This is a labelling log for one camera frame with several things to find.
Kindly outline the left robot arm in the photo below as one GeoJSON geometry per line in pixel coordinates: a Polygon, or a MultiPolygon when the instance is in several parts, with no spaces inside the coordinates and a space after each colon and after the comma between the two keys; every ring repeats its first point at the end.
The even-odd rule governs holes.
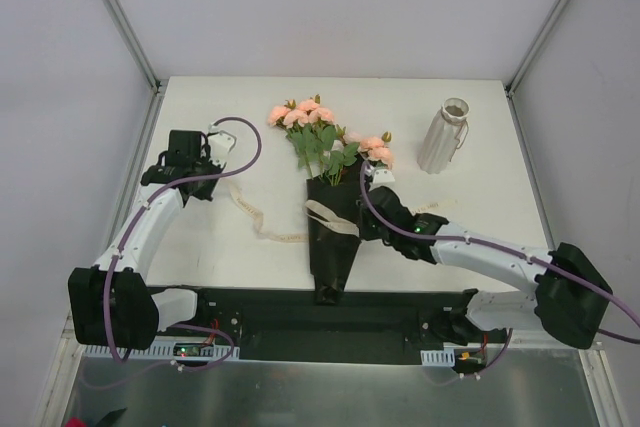
{"type": "Polygon", "coordinates": [[[233,135],[173,130],[168,147],[142,175],[126,223],[90,267],[76,268],[68,292],[76,339],[83,345],[145,350],[156,334],[178,324],[204,334],[210,310],[186,288],[152,293],[146,279],[168,228],[191,199],[210,201],[224,171],[233,135]]]}

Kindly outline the aluminium frame post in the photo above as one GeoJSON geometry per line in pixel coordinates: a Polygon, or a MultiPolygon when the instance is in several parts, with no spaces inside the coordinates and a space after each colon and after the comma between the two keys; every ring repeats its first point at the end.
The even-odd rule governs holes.
{"type": "Polygon", "coordinates": [[[157,93],[162,87],[162,80],[152,67],[120,0],[102,0],[102,2],[146,84],[154,93],[157,93]]]}
{"type": "Polygon", "coordinates": [[[554,0],[552,3],[549,12],[546,14],[540,28],[534,35],[523,58],[519,62],[510,80],[505,84],[505,93],[508,99],[511,99],[518,90],[535,59],[543,50],[554,28],[567,11],[571,1],[572,0],[554,0]]]}

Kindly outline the left aluminium frame post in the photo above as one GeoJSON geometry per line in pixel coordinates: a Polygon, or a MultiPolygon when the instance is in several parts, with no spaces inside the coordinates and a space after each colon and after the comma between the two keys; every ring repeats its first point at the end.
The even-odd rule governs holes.
{"type": "Polygon", "coordinates": [[[146,84],[154,93],[157,93],[162,87],[162,80],[152,67],[120,0],[102,0],[102,2],[146,84]]]}

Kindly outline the pink rose bouquet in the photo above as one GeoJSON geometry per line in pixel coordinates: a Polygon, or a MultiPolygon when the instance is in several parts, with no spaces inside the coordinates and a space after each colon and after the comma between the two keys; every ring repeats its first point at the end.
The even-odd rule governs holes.
{"type": "Polygon", "coordinates": [[[335,120],[320,95],[274,106],[267,124],[284,132],[298,157],[298,167],[309,178],[331,186],[346,181],[348,171],[360,161],[386,169],[394,164],[389,132],[362,137],[348,130],[335,120]]]}

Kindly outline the right aluminium frame post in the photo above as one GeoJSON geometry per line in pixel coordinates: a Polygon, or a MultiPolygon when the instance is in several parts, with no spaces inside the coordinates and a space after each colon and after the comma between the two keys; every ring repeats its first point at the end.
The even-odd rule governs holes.
{"type": "Polygon", "coordinates": [[[508,99],[511,99],[518,90],[535,59],[543,50],[554,28],[567,11],[571,1],[572,0],[554,0],[552,3],[549,12],[546,14],[540,28],[534,35],[523,58],[519,62],[510,80],[505,84],[505,93],[508,99]]]}

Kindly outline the white ribbed ceramic vase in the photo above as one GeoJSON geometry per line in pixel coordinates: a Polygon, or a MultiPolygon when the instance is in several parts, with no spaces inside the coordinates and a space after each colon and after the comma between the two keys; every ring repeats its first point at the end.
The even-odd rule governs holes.
{"type": "Polygon", "coordinates": [[[469,132],[469,104],[461,98],[446,99],[432,119],[417,162],[428,174],[439,174],[464,144],[469,132]]]}

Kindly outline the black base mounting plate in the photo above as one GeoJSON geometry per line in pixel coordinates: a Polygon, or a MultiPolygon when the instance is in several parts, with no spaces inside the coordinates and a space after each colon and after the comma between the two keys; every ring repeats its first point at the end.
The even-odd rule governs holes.
{"type": "Polygon", "coordinates": [[[241,359],[417,365],[447,344],[501,344],[503,328],[482,332],[463,316],[462,293],[346,292],[335,304],[312,290],[199,287],[196,314],[169,333],[234,343],[241,359]]]}

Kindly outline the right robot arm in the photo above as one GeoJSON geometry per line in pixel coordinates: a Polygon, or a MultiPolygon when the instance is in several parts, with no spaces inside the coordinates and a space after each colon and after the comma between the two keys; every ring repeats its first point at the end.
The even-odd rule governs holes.
{"type": "Polygon", "coordinates": [[[502,293],[473,291],[450,316],[452,334],[473,341],[484,331],[542,329],[576,349],[592,346],[612,289],[578,247],[552,251],[500,244],[448,219],[413,214],[388,187],[363,188],[358,228],[405,258],[469,270],[511,286],[502,293]]]}

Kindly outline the black wrapping paper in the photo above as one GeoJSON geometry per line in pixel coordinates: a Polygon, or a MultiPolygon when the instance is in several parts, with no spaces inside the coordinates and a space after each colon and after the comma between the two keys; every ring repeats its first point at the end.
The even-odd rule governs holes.
{"type": "MultiPolygon", "coordinates": [[[[320,176],[306,181],[307,199],[319,202],[338,218],[358,223],[361,197],[359,174],[362,161],[358,160],[343,172],[338,185],[332,186],[320,176]]],[[[357,251],[361,244],[358,235],[335,232],[308,213],[308,247],[310,272],[314,277],[314,301],[319,305],[336,305],[343,293],[357,251]]]]}

